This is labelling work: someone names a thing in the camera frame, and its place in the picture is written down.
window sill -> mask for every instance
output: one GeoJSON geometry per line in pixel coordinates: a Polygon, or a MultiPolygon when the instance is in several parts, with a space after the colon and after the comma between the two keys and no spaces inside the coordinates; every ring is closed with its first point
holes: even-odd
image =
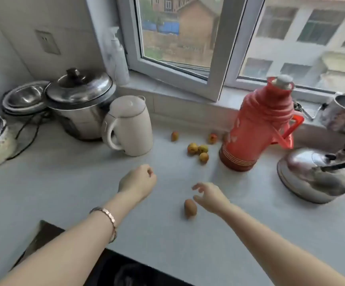
{"type": "MultiPolygon", "coordinates": [[[[229,131],[234,124],[247,90],[224,86],[220,100],[213,102],[193,93],[183,91],[141,73],[130,71],[130,83],[118,87],[119,95],[143,95],[150,113],[201,124],[210,130],[229,131]]],[[[315,115],[319,103],[299,100],[304,109],[315,115]]],[[[345,135],[326,128],[316,119],[305,120],[294,132],[296,144],[322,148],[334,152],[342,148],[345,135]]]]}

red thermos flask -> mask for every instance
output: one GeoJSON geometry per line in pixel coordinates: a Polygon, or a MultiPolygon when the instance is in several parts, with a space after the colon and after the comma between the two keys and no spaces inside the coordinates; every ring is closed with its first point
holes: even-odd
{"type": "Polygon", "coordinates": [[[290,95],[293,78],[279,75],[267,80],[266,86],[244,98],[233,129],[219,151],[221,161],[233,170],[250,170],[272,143],[293,148],[291,134],[304,122],[302,115],[294,114],[290,95]]]}

blue tarp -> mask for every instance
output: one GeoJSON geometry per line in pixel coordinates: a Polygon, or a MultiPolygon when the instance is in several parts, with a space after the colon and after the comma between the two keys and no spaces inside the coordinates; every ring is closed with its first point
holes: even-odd
{"type": "MultiPolygon", "coordinates": [[[[156,24],[148,22],[148,21],[142,22],[142,29],[157,31],[156,24]]],[[[178,22],[164,22],[163,25],[159,26],[159,32],[165,33],[165,34],[173,33],[173,34],[179,35],[179,23],[178,22]]]]}

white electric kettle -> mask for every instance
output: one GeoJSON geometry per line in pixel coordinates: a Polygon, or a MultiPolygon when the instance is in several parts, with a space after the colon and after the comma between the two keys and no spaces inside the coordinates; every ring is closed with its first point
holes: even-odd
{"type": "Polygon", "coordinates": [[[153,132],[145,101],[143,96],[127,95],[111,103],[101,128],[105,144],[118,151],[124,150],[129,156],[141,156],[151,150],[153,132]],[[113,131],[120,144],[113,143],[113,131]]]}

tree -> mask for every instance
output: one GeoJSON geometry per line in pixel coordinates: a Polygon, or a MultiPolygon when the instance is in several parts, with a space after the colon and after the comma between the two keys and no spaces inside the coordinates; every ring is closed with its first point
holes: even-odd
{"type": "Polygon", "coordinates": [[[164,17],[160,12],[154,11],[151,2],[152,0],[139,0],[141,20],[156,24],[156,30],[159,32],[159,26],[164,24],[164,17]]]}

